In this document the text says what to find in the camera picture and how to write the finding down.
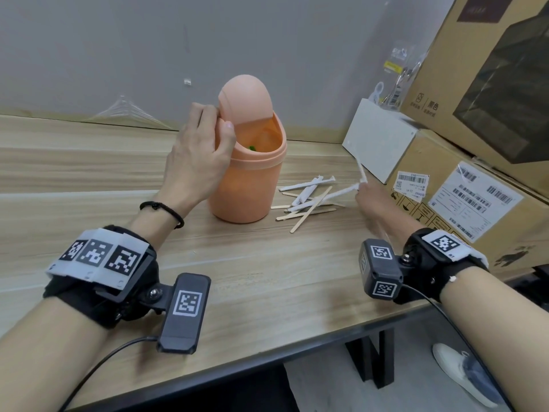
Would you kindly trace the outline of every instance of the large cardboard box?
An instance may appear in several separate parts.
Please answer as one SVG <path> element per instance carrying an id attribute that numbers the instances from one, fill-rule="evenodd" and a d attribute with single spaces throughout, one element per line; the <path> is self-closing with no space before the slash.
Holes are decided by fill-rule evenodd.
<path id="1" fill-rule="evenodd" d="M 401 111 L 549 197 L 548 0 L 456 0 Z"/>
<path id="2" fill-rule="evenodd" d="M 492 272 L 549 263 L 549 201 L 430 130 L 415 135 L 386 187 L 416 220 L 484 253 Z"/>

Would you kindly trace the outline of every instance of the white shoe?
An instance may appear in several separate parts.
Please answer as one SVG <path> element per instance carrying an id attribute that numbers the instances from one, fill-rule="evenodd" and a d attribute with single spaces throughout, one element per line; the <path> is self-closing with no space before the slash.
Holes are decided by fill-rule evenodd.
<path id="1" fill-rule="evenodd" d="M 468 353 L 462 352 L 460 354 L 446 344 L 440 343 L 434 344 L 432 350 L 435 360 L 439 364 L 440 368 L 443 369 L 443 372 L 446 373 L 453 381 L 463 387 L 484 406 L 488 408 L 495 408 L 498 406 L 497 403 L 492 402 L 480 393 L 465 375 L 465 371 L 463 370 L 463 361 L 466 357 L 469 357 Z"/>

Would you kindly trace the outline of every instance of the person's left arm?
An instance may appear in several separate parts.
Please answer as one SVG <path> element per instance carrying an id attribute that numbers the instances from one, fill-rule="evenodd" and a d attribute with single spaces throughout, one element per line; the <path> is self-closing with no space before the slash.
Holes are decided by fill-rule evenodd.
<path id="1" fill-rule="evenodd" d="M 217 150 L 216 124 L 221 139 Z M 216 189 L 235 141 L 232 124 L 218 119 L 215 107 L 193 104 L 153 200 L 185 218 Z M 158 251 L 176 224 L 164 210 L 146 207 L 126 228 Z M 57 411 L 92 366 L 107 334 L 59 298 L 42 300 L 0 338 L 2 411 Z"/>

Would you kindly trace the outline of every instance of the gray floor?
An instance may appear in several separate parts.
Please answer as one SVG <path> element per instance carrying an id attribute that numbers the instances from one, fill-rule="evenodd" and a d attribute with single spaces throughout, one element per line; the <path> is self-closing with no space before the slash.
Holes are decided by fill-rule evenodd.
<path id="1" fill-rule="evenodd" d="M 363 383 L 345 346 L 285 364 L 301 412 L 508 412 L 484 408 L 438 367 L 431 345 L 467 347 L 437 312 L 395 329 L 395 382 Z"/>

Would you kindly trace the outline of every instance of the wooden table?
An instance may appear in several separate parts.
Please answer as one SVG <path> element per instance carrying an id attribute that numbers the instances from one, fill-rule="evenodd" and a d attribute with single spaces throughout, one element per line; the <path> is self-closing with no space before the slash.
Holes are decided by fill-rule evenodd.
<path id="1" fill-rule="evenodd" d="M 40 300 L 45 267 L 82 230 L 124 225 L 159 188 L 174 137 L 174 132 L 133 127 L 0 117 L 0 333 Z M 334 190 L 360 177 L 341 145 L 289 142 L 279 184 L 319 174 L 336 177 Z M 274 204 L 292 200 L 276 193 Z M 296 220 L 275 221 L 282 210 L 233 225 L 213 217 L 204 203 L 196 207 L 185 228 L 162 247 L 159 263 L 165 284 L 182 272 L 212 279 L 198 350 L 182 356 L 156 353 L 150 343 L 131 346 L 92 376 L 72 407 L 117 395 L 111 404 L 84 410 L 139 403 L 358 338 L 424 306 L 399 306 L 364 294 L 357 257 L 360 243 L 373 234 L 353 194 L 338 202 L 347 207 L 311 216 L 293 235 L 289 230 Z M 123 322 L 98 360 L 130 339 L 154 334 L 160 323 L 154 314 Z"/>

